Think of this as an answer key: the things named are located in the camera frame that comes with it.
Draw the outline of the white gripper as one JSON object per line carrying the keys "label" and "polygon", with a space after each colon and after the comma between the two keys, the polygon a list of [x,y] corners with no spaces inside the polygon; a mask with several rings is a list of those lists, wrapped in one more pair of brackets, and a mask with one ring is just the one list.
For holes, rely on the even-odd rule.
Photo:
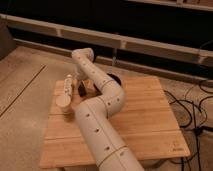
{"label": "white gripper", "polygon": [[88,93],[94,93],[95,88],[93,86],[93,82],[89,80],[88,76],[79,68],[76,69],[76,89],[81,86],[81,83],[83,83],[86,86],[86,90]]}

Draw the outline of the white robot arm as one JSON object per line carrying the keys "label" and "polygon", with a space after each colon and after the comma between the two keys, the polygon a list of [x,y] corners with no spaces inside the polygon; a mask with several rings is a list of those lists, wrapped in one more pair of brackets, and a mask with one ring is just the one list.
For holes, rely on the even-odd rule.
{"label": "white robot arm", "polygon": [[108,120],[124,106],[123,88],[92,63],[91,48],[74,50],[72,58],[77,65],[77,79],[89,78],[101,92],[75,108],[76,123],[99,171],[145,171]]}

